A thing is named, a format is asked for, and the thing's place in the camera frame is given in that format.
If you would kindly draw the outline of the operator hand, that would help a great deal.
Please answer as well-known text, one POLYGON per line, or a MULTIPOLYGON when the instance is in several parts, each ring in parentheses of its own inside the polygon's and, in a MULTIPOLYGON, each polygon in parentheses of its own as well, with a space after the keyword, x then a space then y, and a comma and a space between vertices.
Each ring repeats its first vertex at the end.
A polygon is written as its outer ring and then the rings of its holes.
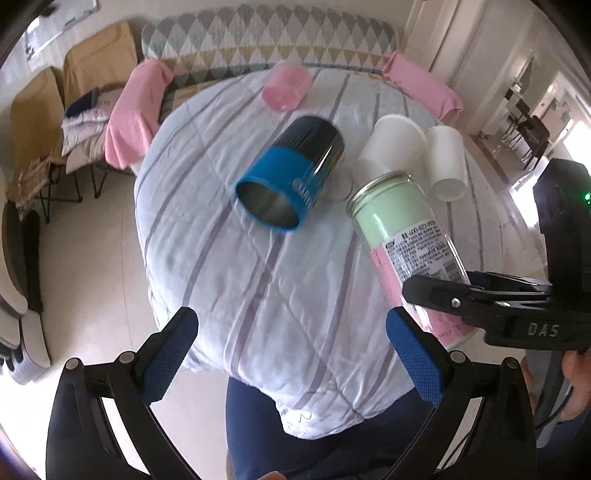
POLYGON ((579 354, 576 351, 567 351, 562 359, 562 370, 572 386, 571 397, 560 417, 561 422, 566 422, 575 419, 590 407, 590 352, 579 354))

